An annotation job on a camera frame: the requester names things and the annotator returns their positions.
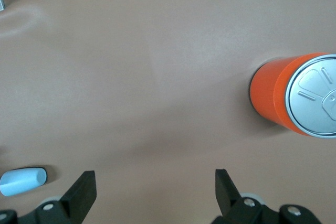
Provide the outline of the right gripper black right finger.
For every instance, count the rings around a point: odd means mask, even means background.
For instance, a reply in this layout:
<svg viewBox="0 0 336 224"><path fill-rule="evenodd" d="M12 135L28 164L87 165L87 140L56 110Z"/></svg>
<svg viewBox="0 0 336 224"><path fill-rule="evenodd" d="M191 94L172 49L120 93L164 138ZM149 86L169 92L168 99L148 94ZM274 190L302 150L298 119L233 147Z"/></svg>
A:
<svg viewBox="0 0 336 224"><path fill-rule="evenodd" d="M278 211L274 211L253 197L241 196L225 169L217 169L215 172L215 195L222 214L212 223L319 224L321 222L303 206L282 205Z"/></svg>

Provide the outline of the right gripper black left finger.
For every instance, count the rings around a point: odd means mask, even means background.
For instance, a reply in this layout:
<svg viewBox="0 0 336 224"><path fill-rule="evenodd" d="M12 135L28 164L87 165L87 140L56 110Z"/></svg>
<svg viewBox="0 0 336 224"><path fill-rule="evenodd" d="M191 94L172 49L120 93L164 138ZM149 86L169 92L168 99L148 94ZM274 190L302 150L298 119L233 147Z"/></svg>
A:
<svg viewBox="0 0 336 224"><path fill-rule="evenodd" d="M1 223L83 223L96 197L95 172L85 171L59 200L47 201L20 217L12 209L1 210Z"/></svg>

